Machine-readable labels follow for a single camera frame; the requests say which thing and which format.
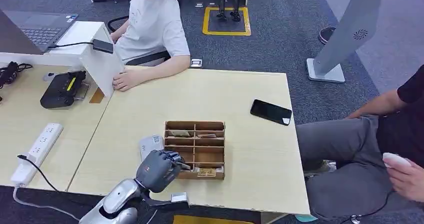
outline wooden desk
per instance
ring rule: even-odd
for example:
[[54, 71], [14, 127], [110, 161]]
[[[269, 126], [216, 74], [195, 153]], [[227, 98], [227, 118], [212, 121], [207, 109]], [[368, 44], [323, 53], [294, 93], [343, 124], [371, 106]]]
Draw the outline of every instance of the wooden desk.
[[[60, 191], [65, 191], [84, 155], [97, 124], [107, 106], [90, 104], [89, 98], [97, 89], [92, 85], [84, 101], [76, 101], [68, 110], [47, 110], [40, 98], [49, 86], [43, 76], [49, 72], [62, 73], [69, 67], [35, 65], [19, 73], [11, 85], [0, 89], [0, 185], [12, 186], [10, 177], [18, 167], [17, 155], [28, 152], [47, 123], [60, 123], [63, 131], [50, 150], [41, 170]], [[50, 189], [37, 173], [29, 188]]]
[[188, 192], [192, 205], [309, 214], [294, 120], [250, 114], [254, 99], [291, 108], [286, 75], [189, 69], [115, 92], [69, 192], [107, 195], [141, 163], [138, 141], [167, 120], [225, 121], [225, 179], [174, 180], [153, 198]]

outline wooden compartment tray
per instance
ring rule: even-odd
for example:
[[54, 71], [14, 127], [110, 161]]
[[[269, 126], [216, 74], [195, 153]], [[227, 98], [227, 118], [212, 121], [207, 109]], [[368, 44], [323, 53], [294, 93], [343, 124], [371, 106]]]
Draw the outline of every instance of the wooden compartment tray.
[[224, 179], [225, 123], [167, 121], [164, 149], [177, 151], [191, 167], [179, 179]]

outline hand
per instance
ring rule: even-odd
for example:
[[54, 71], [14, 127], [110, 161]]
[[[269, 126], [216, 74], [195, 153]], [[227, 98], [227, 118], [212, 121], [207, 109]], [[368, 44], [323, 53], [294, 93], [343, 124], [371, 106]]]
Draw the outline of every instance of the hand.
[[143, 80], [142, 70], [124, 70], [113, 78], [113, 88], [119, 91], [127, 91], [145, 81]]
[[392, 168], [387, 168], [394, 190], [405, 198], [417, 202], [424, 202], [424, 169], [407, 159], [411, 167], [383, 159]]
[[353, 113], [351, 113], [349, 116], [347, 116], [346, 117], [346, 119], [354, 119], [354, 118], [358, 118], [358, 117], [360, 117], [361, 115], [360, 114], [358, 114], [357, 112], [353, 112]]
[[110, 37], [112, 38], [113, 43], [117, 43], [118, 39], [120, 38], [120, 36], [115, 32], [111, 33]]

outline laptop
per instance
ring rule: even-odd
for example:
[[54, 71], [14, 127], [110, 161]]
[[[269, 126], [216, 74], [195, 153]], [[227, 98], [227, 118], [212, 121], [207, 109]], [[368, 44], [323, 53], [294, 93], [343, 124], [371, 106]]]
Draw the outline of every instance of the laptop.
[[56, 44], [78, 14], [0, 10], [0, 52], [43, 54]]

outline gray pants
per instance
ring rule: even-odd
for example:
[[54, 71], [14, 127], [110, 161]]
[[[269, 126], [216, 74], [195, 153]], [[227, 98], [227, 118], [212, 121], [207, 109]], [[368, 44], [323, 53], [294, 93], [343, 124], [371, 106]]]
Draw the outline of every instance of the gray pants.
[[[296, 127], [304, 165], [323, 159], [348, 162], [333, 173], [317, 175], [307, 181], [307, 195], [313, 216], [331, 220], [369, 214], [383, 206], [392, 184], [377, 144], [377, 127], [377, 116], [308, 123]], [[412, 206], [412, 202], [393, 193], [382, 211]]]

